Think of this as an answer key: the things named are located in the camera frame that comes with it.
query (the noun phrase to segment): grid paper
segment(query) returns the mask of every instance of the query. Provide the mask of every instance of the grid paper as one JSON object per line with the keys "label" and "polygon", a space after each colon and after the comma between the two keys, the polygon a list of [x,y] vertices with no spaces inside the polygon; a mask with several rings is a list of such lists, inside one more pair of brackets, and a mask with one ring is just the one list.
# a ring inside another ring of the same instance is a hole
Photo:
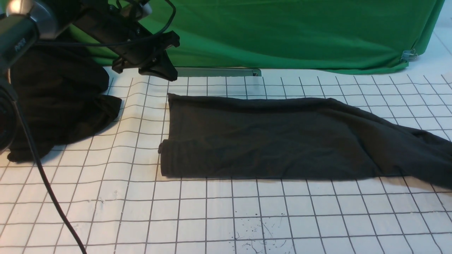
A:
{"label": "grid paper", "polygon": [[[239,99],[334,98],[452,138],[452,75],[113,78],[121,115],[55,147],[45,171],[96,254],[452,253],[452,191],[412,177],[359,181],[169,179],[168,92]],[[79,253],[37,168],[0,158],[0,254]]]}

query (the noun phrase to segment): black cord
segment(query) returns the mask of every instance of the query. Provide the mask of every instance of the black cord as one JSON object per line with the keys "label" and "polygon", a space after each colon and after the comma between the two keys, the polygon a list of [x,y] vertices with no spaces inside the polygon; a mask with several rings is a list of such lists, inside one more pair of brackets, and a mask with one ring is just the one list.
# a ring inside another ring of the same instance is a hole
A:
{"label": "black cord", "polygon": [[36,45],[48,45],[48,46],[57,46],[57,47],[116,47],[116,46],[125,46],[125,45],[131,45],[131,44],[135,44],[135,43],[139,43],[139,42],[145,42],[145,41],[149,41],[152,39],[157,38],[158,36],[160,36],[161,34],[163,34],[163,32],[165,32],[168,27],[170,27],[171,23],[173,22],[174,16],[176,15],[176,7],[174,6],[173,3],[171,3],[170,0],[165,0],[165,2],[167,2],[171,8],[173,9],[173,13],[171,14],[168,22],[166,23],[166,25],[157,33],[144,37],[144,38],[140,38],[140,39],[136,39],[136,40],[132,40],[132,41],[127,41],[127,42],[117,42],[117,43],[104,43],[104,44],[99,44],[99,43],[78,43],[78,42],[37,42]]}
{"label": "black cord", "polygon": [[28,145],[30,146],[30,150],[33,155],[34,161],[36,162],[36,165],[38,166],[39,173],[41,175],[42,181],[44,182],[44,186],[46,186],[47,192],[49,193],[50,199],[52,200],[53,204],[55,205],[56,211],[60,215],[64,224],[67,226],[67,228],[71,232],[72,236],[74,236],[74,239],[77,242],[78,246],[80,247],[82,254],[87,254],[85,247],[83,246],[83,243],[80,240],[80,237],[77,235],[77,233],[74,230],[74,228],[72,227],[71,223],[66,218],[66,215],[64,214],[63,210],[61,209],[61,206],[58,203],[58,200],[55,197],[55,194],[53,193],[49,180],[47,179],[46,173],[44,172],[44,168],[42,167],[41,160],[39,159],[38,150],[36,148],[36,145],[34,143],[32,136],[31,136],[30,128],[28,127],[27,121],[25,120],[24,114],[22,113],[22,109],[20,108],[20,105],[18,102],[13,102],[13,103],[14,103],[14,108],[16,110],[16,113],[19,116],[20,122],[21,122],[22,126],[24,127],[24,132],[25,132],[25,136],[27,137],[27,140],[28,140]]}

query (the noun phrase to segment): camera body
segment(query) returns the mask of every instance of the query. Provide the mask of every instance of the camera body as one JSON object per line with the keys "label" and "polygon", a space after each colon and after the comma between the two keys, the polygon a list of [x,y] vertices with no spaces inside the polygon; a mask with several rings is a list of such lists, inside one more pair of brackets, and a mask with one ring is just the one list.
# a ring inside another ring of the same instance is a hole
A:
{"label": "camera body", "polygon": [[9,80],[9,72],[6,78],[0,78],[0,154],[13,142],[19,123],[17,94],[6,79]]}

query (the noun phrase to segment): green cloth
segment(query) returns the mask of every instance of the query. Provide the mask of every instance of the green cloth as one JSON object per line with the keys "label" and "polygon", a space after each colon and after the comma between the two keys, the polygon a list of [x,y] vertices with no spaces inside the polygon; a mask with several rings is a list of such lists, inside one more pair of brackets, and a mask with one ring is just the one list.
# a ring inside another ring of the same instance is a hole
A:
{"label": "green cloth", "polygon": [[[175,66],[322,69],[347,74],[391,73],[408,66],[403,51],[425,52],[444,0],[172,0],[170,30],[181,46]],[[163,0],[140,21],[158,31],[171,15]],[[71,27],[83,42],[94,42]],[[91,48],[111,64],[115,54]]]}

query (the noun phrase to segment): black fabric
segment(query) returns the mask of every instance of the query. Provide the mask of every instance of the black fabric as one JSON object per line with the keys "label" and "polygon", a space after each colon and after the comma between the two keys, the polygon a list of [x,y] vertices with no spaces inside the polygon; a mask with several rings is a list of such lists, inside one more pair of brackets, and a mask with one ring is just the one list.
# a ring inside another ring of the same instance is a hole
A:
{"label": "black fabric", "polygon": [[334,99],[168,94],[169,177],[364,179],[411,175],[452,189],[452,143]]}
{"label": "black fabric", "polygon": [[[58,41],[74,41],[67,33]],[[83,140],[106,128],[117,116],[122,100],[102,95],[109,76],[85,48],[33,47],[10,69],[39,156],[55,145]],[[22,127],[10,146],[8,159],[32,161]]]}

